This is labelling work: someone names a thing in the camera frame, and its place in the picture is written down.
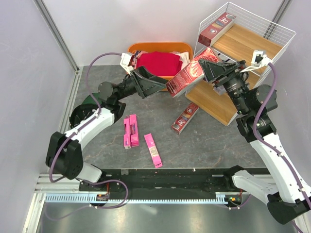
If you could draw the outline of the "dark red toothpaste box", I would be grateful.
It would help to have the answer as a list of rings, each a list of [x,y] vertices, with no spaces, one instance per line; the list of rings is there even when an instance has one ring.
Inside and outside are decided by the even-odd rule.
[[[207,47],[166,83],[166,88],[173,98],[179,97],[204,78],[204,72],[199,64],[200,59],[213,63],[222,62],[218,53],[211,47]]]

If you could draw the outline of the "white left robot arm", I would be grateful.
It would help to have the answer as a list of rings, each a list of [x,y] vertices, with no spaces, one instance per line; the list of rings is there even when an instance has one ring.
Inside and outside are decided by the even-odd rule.
[[[102,176],[102,170],[83,161],[84,147],[122,117],[126,104],[121,99],[133,94],[144,99],[165,89],[167,82],[168,80],[148,72],[145,67],[132,70],[119,84],[102,82],[98,86],[96,109],[91,109],[87,118],[71,130],[52,134],[46,157],[50,181],[56,181],[52,177],[55,171],[69,180],[89,182],[96,191],[105,189],[107,180]]]

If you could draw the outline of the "silver toothpaste box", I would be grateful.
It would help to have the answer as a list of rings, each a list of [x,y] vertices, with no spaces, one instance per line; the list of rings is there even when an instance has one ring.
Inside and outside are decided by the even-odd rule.
[[[218,87],[213,87],[213,90],[219,95],[219,96],[221,96],[221,95],[223,95],[223,94],[225,94],[226,93],[226,90],[225,90],[225,88],[223,87],[223,86],[218,86]]]

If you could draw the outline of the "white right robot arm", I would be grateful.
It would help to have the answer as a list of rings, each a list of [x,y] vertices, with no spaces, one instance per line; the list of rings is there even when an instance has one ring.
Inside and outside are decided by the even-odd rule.
[[[234,63],[199,60],[208,83],[223,86],[241,117],[236,119],[238,130],[261,157],[275,181],[270,185],[250,174],[241,166],[224,173],[223,187],[248,192],[263,202],[271,216],[280,224],[287,224],[311,209],[311,187],[298,173],[287,155],[268,113],[277,108],[277,72],[271,60],[261,56],[260,63],[246,67],[245,61]],[[249,89],[248,71],[269,66],[273,84]]]

